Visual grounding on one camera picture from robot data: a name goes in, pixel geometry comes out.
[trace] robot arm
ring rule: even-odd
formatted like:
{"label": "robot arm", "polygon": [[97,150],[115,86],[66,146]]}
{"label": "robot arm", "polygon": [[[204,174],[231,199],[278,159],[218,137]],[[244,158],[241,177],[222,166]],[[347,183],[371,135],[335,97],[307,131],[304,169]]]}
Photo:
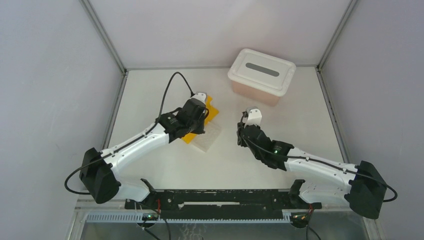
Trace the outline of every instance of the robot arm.
{"label": "robot arm", "polygon": [[151,150],[188,133],[203,134],[206,99],[206,93],[198,92],[182,108],[161,114],[148,128],[125,142],[99,152],[89,149],[84,155],[83,166],[102,160],[82,169],[79,178],[95,202],[102,204],[115,196],[142,201],[150,192],[149,184],[142,180],[124,179],[121,171]]}
{"label": "robot arm", "polygon": [[292,144],[271,140],[261,130],[261,119],[261,111],[256,107],[243,113],[237,125],[239,146],[248,147],[257,160],[270,168],[302,172],[331,183],[296,180],[290,191],[299,196],[300,202],[349,206],[363,217],[378,218],[387,185],[371,163],[339,163],[309,154]]}

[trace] yellow sponge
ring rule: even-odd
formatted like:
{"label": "yellow sponge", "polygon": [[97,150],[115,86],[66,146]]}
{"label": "yellow sponge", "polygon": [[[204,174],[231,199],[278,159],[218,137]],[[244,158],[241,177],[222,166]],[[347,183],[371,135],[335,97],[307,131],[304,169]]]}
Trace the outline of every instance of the yellow sponge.
{"label": "yellow sponge", "polygon": [[[204,125],[206,126],[206,124],[208,124],[213,118],[215,118],[216,115],[218,115],[220,113],[220,111],[218,111],[218,109],[216,109],[214,106],[211,105],[211,101],[212,101],[212,97],[207,96],[207,100],[206,100],[206,108],[209,110],[209,115],[207,116],[207,118],[204,120]],[[189,144],[195,137],[197,134],[194,133],[189,133],[187,135],[185,135],[182,140],[186,143]]]}

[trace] white scrubbing pad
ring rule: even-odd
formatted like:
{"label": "white scrubbing pad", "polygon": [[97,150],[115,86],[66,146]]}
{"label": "white scrubbing pad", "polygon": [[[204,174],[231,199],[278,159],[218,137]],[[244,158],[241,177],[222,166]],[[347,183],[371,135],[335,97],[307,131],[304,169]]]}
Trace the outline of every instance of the white scrubbing pad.
{"label": "white scrubbing pad", "polygon": [[190,143],[207,152],[221,133],[221,127],[212,121],[204,126],[205,133],[197,135]]}

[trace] white table surface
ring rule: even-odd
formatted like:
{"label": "white table surface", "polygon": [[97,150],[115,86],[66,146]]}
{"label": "white table surface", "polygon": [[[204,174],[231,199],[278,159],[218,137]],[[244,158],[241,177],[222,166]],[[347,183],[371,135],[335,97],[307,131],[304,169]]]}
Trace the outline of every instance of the white table surface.
{"label": "white table surface", "polygon": [[[296,176],[271,169],[256,160],[250,150],[237,145],[237,123],[242,112],[257,106],[261,128],[268,137],[291,143],[323,158],[342,163],[342,155],[313,67],[298,67],[286,95],[270,107],[233,93],[228,68],[131,70],[113,127],[109,146],[141,132],[158,116],[162,96],[171,75],[180,71],[194,92],[207,92],[220,113],[212,120],[222,129],[204,153],[177,139],[131,163],[123,177],[147,179],[156,189],[289,189]],[[163,112],[182,107],[190,94],[175,76]]]}

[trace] white plastic lid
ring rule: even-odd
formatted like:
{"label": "white plastic lid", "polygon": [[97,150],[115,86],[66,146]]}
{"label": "white plastic lid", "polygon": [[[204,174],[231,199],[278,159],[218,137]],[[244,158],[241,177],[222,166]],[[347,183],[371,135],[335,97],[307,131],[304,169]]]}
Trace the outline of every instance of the white plastic lid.
{"label": "white plastic lid", "polygon": [[277,97],[283,96],[296,65],[258,51],[243,49],[228,72],[229,79]]}

